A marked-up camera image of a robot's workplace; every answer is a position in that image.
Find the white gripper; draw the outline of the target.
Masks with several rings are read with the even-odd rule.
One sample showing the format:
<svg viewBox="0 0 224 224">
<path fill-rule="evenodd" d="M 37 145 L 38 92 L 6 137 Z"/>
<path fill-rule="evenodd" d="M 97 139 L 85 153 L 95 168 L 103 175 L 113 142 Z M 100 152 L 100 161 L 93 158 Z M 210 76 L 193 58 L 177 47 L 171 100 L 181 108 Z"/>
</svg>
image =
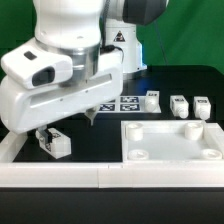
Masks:
<svg viewBox="0 0 224 224">
<path fill-rule="evenodd" d="M 0 118 L 16 134 L 38 128 L 39 140 L 47 145 L 53 134 L 41 126 L 86 110 L 93 126 L 97 115 L 93 107 L 114 100 L 122 89 L 122 53 L 115 50 L 99 57 L 98 72 L 81 86 L 55 84 L 27 90 L 6 76 L 0 85 Z"/>
</svg>

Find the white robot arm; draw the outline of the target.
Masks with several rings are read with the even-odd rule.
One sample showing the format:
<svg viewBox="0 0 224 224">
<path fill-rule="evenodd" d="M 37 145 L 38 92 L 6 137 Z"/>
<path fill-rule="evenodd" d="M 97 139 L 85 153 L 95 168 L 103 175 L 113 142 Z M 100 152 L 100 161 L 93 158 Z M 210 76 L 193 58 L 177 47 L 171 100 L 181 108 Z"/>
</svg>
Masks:
<svg viewBox="0 0 224 224">
<path fill-rule="evenodd" d="M 33 0 L 35 37 L 1 58 L 0 118 L 21 134 L 119 96 L 122 53 L 102 50 L 102 17 L 146 25 L 169 0 Z"/>
</svg>

